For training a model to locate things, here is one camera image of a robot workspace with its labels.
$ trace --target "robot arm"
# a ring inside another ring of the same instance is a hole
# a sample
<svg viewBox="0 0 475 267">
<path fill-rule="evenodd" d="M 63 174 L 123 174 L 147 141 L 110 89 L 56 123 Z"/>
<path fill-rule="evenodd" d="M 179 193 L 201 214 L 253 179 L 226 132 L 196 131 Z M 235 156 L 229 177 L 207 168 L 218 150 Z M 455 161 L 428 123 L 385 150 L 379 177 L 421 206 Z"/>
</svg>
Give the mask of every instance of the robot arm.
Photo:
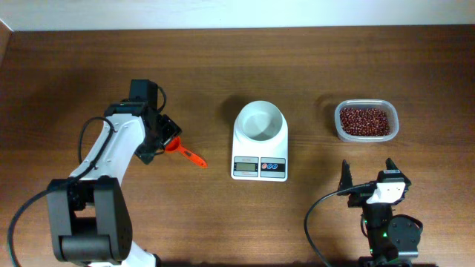
<svg viewBox="0 0 475 267">
<path fill-rule="evenodd" d="M 78 183 L 48 194 L 53 251 L 59 261 L 91 267 L 160 265 L 157 255 L 132 241 L 131 220 L 120 190 L 134 154 L 148 164 L 157 150 L 181 133 L 173 121 L 160 115 L 163 106 L 157 109 L 157 89 L 163 92 L 148 80 L 132 80 L 129 98 L 105 111 L 114 132 L 99 161 Z M 105 122 L 96 143 L 71 177 L 90 166 L 110 131 Z M 48 187 L 59 188 L 64 182 L 54 179 Z M 86 206 L 95 207 L 95 217 L 75 215 Z"/>
</svg>

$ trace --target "plastic container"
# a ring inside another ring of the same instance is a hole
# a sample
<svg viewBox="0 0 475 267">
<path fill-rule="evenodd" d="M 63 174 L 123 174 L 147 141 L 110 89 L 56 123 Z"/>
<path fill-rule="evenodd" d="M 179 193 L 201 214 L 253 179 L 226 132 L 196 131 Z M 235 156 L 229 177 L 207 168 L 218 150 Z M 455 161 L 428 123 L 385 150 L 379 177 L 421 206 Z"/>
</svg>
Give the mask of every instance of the plastic container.
<svg viewBox="0 0 475 267">
<path fill-rule="evenodd" d="M 344 108 L 377 108 L 384 111 L 389 122 L 390 133 L 386 136 L 354 136 L 343 131 L 340 121 L 340 111 Z M 394 106 L 388 101 L 377 99 L 354 99 L 343 101 L 335 109 L 335 126 L 338 138 L 343 142 L 385 142 L 396 136 L 399 131 L 398 114 Z"/>
</svg>

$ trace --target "white wall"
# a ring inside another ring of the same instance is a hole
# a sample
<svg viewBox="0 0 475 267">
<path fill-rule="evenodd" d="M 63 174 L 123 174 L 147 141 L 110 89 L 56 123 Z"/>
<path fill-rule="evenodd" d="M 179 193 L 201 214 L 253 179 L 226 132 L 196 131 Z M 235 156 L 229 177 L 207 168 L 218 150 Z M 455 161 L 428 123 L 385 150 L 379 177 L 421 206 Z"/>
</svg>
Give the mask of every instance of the white wall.
<svg viewBox="0 0 475 267">
<path fill-rule="evenodd" d="M 13 30 L 474 24 L 475 0 L 0 0 Z"/>
</svg>

